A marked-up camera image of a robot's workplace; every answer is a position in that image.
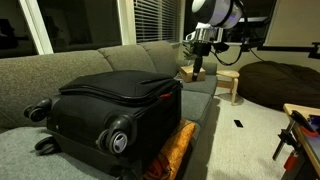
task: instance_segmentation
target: wall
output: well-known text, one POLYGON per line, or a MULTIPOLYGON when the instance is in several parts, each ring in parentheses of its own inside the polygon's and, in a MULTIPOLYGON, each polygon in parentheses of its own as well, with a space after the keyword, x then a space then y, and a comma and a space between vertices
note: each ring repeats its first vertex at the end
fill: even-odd
POLYGON ((278 0, 269 46, 311 46, 320 41, 319 0, 278 0))
MULTIPOLYGON (((277 12, 274 17, 274 24, 272 25, 271 31, 270 31, 270 40, 272 42, 277 41, 277 39, 279 39, 278 42, 280 42, 280 40, 282 42, 287 41, 290 42, 290 40, 292 40, 291 38, 289 38, 289 35, 287 37, 285 37, 285 34, 291 34, 291 35, 295 35, 295 42, 306 42, 307 40, 310 41, 311 39, 309 37, 311 37, 310 33, 312 33, 312 37, 315 37, 314 35, 319 36, 320 35, 320 30, 318 30, 317 32, 313 32, 313 29, 318 29, 320 26, 320 23, 317 23, 317 25, 315 25, 315 22, 318 22, 317 16, 310 16, 305 20, 304 22, 299 22, 296 21, 296 17, 297 16, 284 16, 285 14, 288 14, 288 10, 290 9, 295 9, 297 8, 297 6, 300 5, 299 9, 300 11, 298 11, 295 14, 299 14, 297 16, 300 17, 300 20, 302 21, 303 19, 303 15, 301 14, 310 14, 309 11, 311 9, 319 9, 320 7, 320 1, 319 0, 308 0, 308 1, 303 1, 303 0, 280 0, 280 4, 279 4, 279 12, 277 12), (303 28, 304 30, 310 30, 310 31, 303 31, 301 32, 301 28, 299 29, 295 29, 295 28, 290 28, 288 27, 288 25, 290 23, 296 23, 296 26, 298 26, 300 23, 304 24, 303 28)), ((183 59, 183 50, 184 47, 181 45, 180 49, 179 49, 179 59, 183 59)), ((308 58, 308 54, 309 53, 301 53, 301 52, 276 52, 276 51, 256 51, 256 49, 253 49, 254 52, 256 52, 256 54, 258 56, 260 56, 262 59, 265 60, 271 60, 271 61, 276 61, 279 63, 288 63, 288 64, 296 64, 296 65, 301 65, 301 66, 305 66, 305 67, 310 67, 312 69, 315 69, 316 71, 320 72, 320 60, 317 59, 310 59, 308 58)), ((222 53, 221 55, 219 55, 220 59, 224 60, 225 62, 232 62, 234 61, 237 56, 238 56, 238 51, 239 51, 239 46, 230 46, 229 50, 222 53)), ((223 66, 221 65, 216 58, 210 54, 209 57, 204 57, 205 59, 210 59, 214 62, 217 62, 218 64, 218 70, 223 70, 223 69, 232 69, 232 70, 239 70, 242 66, 249 64, 249 63, 253 63, 253 62, 257 62, 259 61, 251 52, 246 52, 242 54, 241 59, 233 66, 223 66)))

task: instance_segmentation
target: floor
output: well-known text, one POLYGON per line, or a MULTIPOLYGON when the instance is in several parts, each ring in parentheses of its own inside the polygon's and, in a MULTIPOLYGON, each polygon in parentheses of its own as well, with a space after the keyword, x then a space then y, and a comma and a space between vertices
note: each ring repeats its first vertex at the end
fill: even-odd
POLYGON ((262 107, 240 96, 231 106, 226 88, 217 88, 213 117, 209 117, 195 151, 197 164, 189 172, 194 180, 278 180, 292 147, 284 146, 277 161, 272 155, 279 143, 277 134, 288 125, 283 112, 262 107), (240 120, 239 128, 234 120, 240 120))

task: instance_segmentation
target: couch armrest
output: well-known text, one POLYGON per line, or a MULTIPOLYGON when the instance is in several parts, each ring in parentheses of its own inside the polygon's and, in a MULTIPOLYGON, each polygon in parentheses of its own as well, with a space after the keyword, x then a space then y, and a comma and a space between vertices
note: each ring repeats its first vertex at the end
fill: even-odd
MULTIPOLYGON (((176 63, 179 67, 188 66, 194 64, 194 60, 176 60, 176 63)), ((203 60, 202 68, 206 71, 207 75, 216 75, 217 74, 217 64, 212 60, 203 60)))

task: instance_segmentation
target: gray couch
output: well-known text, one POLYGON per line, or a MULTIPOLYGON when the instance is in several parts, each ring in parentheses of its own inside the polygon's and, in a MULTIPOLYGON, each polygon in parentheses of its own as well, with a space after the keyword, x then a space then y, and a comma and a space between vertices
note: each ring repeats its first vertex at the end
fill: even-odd
MULTIPOLYGON (((112 177, 59 153, 36 156, 34 145, 49 136, 45 122, 33 123, 23 117, 30 104, 58 93, 58 88, 74 78, 116 70, 143 70, 176 76, 188 63, 174 59, 166 42, 150 42, 101 48, 98 50, 56 53, 41 56, 0 59, 0 177, 1 179, 113 179, 112 177)), ((183 83, 182 117, 197 124, 189 149, 212 112, 217 77, 216 64, 204 62, 206 80, 183 83)), ((184 159, 181 174, 193 166, 192 156, 184 159)))

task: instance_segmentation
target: black suitcase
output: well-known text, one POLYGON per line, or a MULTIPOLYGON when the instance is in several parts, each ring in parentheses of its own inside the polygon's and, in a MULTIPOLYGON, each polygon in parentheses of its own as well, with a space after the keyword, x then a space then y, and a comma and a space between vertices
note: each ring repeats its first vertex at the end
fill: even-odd
POLYGON ((107 174, 141 177, 180 121, 181 88, 142 71, 82 76, 24 115, 47 119, 53 137, 35 146, 40 154, 61 149, 107 174))

